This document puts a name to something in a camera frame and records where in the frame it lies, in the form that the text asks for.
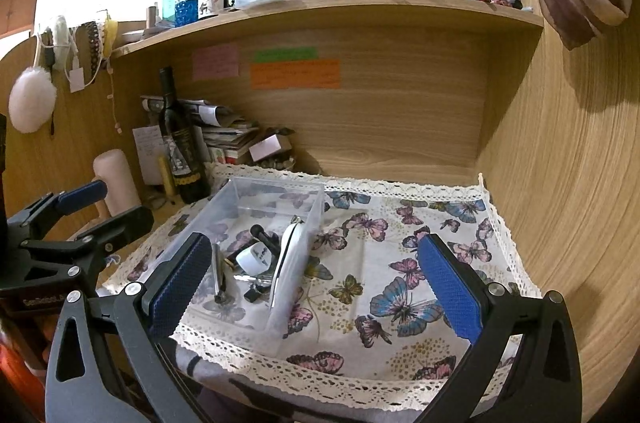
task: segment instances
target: wine bottle label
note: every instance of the wine bottle label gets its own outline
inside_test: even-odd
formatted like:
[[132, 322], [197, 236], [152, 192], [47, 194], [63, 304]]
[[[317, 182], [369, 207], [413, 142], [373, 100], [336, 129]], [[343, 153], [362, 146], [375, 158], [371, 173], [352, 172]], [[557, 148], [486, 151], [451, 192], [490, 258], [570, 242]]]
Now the wine bottle label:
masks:
[[190, 184], [200, 179], [190, 130], [184, 128], [172, 132], [171, 135], [162, 136], [162, 139], [169, 149], [169, 163], [175, 183]]

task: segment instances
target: white tag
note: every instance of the white tag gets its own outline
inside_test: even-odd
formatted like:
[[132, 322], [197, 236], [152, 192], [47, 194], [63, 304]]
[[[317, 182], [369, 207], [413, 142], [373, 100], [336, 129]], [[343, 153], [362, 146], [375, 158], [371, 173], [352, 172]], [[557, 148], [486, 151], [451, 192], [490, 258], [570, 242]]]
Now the white tag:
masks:
[[71, 69], [69, 72], [69, 88], [71, 92], [84, 89], [84, 70], [82, 70], [82, 67]]

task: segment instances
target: wine bottle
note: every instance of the wine bottle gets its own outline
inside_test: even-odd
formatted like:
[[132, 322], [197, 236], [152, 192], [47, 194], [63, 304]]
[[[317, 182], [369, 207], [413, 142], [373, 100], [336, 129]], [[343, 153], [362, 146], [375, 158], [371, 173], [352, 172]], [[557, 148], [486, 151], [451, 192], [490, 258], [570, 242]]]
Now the wine bottle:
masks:
[[185, 204], [207, 197], [209, 182], [198, 157], [191, 132], [190, 114], [175, 94], [174, 70], [160, 69], [164, 106], [160, 112], [160, 132], [169, 152], [169, 164], [178, 193]]

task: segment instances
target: handwritten note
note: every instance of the handwritten note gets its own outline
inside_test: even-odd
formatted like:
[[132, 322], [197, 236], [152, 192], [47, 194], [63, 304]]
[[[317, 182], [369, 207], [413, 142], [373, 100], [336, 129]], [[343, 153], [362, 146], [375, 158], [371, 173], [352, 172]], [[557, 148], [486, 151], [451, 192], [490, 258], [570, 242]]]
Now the handwritten note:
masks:
[[231, 42], [191, 53], [193, 81], [219, 80], [239, 76], [238, 45]]
[[145, 184], [162, 184], [162, 174], [158, 165], [158, 156], [166, 153], [160, 127], [143, 127], [133, 129], [136, 141], [140, 171]]
[[340, 88], [340, 60], [251, 64], [251, 88]]
[[278, 48], [255, 51], [254, 63], [293, 62], [294, 60], [313, 60], [318, 57], [316, 48]]

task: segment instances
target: white fluffy pom-pom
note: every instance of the white fluffy pom-pom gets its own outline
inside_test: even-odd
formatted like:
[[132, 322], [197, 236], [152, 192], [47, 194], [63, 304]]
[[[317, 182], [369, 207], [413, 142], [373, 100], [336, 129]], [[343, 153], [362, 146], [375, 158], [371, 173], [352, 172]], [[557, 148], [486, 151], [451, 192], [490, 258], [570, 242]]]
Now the white fluffy pom-pom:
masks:
[[42, 67], [29, 67], [15, 80], [9, 95], [9, 118], [15, 130], [36, 132], [51, 118], [56, 105], [56, 87]]

